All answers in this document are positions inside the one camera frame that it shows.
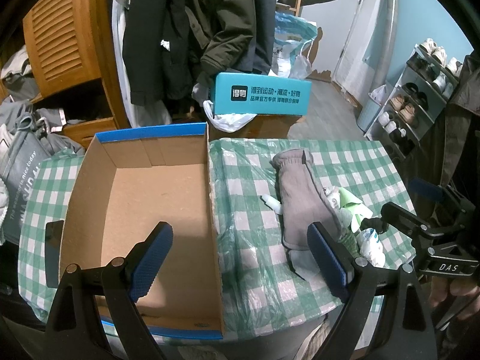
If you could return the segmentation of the person's right hand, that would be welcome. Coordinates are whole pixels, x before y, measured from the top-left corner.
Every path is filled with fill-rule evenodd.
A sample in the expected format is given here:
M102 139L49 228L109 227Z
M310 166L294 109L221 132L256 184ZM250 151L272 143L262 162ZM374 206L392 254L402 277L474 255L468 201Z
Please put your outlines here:
M459 320L467 320L479 312L479 286L470 277L461 277L450 281L448 278L434 276L431 280L429 303L436 308L448 295L467 297L472 300L459 315Z

